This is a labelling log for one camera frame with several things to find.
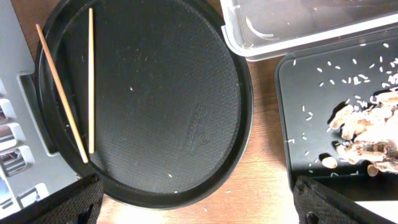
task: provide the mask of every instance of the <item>wooden table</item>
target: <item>wooden table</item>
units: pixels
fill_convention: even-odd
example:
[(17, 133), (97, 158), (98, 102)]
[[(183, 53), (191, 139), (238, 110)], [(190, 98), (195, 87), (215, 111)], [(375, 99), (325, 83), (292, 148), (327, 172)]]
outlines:
[[(12, 0), (30, 52), (39, 37), (35, 24), (45, 20), (59, 0)], [(221, 13), (220, 0), (209, 0)], [(249, 63), (254, 89), (254, 122), (248, 148), (231, 178), (194, 205), (154, 211), (104, 198), (98, 223), (298, 223), (287, 182), (274, 70), (280, 58)]]

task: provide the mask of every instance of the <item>plastic lid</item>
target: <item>plastic lid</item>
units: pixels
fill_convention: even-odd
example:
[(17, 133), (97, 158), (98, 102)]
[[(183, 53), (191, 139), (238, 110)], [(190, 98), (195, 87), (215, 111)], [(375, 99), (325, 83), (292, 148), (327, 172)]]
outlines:
[(395, 0), (221, 0), (221, 6), (227, 44), (246, 58), (276, 57), (281, 49), (398, 22)]

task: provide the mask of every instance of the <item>chopstick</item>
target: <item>chopstick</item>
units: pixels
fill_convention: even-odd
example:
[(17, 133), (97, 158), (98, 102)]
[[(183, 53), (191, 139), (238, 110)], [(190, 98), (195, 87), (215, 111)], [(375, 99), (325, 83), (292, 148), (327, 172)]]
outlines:
[(85, 148), (83, 146), (83, 143), (81, 141), (79, 131), (77, 130), (76, 122), (73, 119), (72, 111), (70, 109), (67, 96), (63, 90), (60, 77), (58, 76), (57, 69), (55, 68), (54, 61), (52, 60), (49, 47), (47, 46), (42, 29), (40, 28), (40, 25), (36, 24), (36, 29), (37, 29), (37, 32), (39, 33), (40, 41), (42, 43), (47, 61), (49, 62), (51, 74), (54, 79), (55, 86), (57, 87), (58, 93), (60, 95), (63, 108), (65, 109), (65, 113), (67, 114), (67, 118), (68, 118), (70, 127), (72, 129), (73, 136), (75, 137), (75, 141), (77, 143), (77, 147), (79, 149), (81, 159), (83, 160), (84, 163), (87, 163), (88, 162), (87, 154), (86, 154)]
[(94, 153), (94, 22), (93, 9), (88, 11), (88, 152)]

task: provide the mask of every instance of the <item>embossed logo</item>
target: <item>embossed logo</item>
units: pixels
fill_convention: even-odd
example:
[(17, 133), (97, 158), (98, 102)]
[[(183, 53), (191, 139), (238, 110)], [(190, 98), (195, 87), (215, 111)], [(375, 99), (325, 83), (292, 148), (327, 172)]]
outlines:
[(206, 133), (208, 110), (205, 106), (198, 105), (191, 117), (188, 133), (183, 144), (183, 151), (195, 155), (197, 150), (209, 142)]

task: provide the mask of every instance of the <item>black rectangular tray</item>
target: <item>black rectangular tray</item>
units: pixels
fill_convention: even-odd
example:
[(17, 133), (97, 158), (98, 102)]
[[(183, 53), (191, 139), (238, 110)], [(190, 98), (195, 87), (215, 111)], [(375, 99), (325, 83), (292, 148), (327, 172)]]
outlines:
[[(360, 100), (370, 105), (371, 95), (396, 86), (382, 88), (383, 82), (388, 83), (389, 75), (397, 73), (398, 65), (395, 68), (390, 65), (395, 58), (398, 58), (398, 29), (299, 50), (279, 62), (275, 70), (275, 84), (291, 189), (297, 177), (304, 175), (351, 200), (398, 199), (398, 175), (369, 177), (366, 171), (369, 162), (359, 161), (351, 165), (336, 153), (334, 144), (341, 140), (340, 130), (326, 131), (333, 110), (347, 99), (350, 99), (349, 104), (358, 105), (361, 109), (355, 96), (360, 96)], [(369, 77), (370, 82), (365, 83), (358, 77), (362, 82), (354, 85), (353, 77), (358, 74)], [(343, 83), (342, 79), (348, 81), (348, 77), (351, 77), (351, 84)], [(310, 116), (308, 112), (313, 113), (309, 121), (306, 120)], [(321, 164), (319, 157), (324, 153), (338, 161), (336, 169), (328, 169)]]

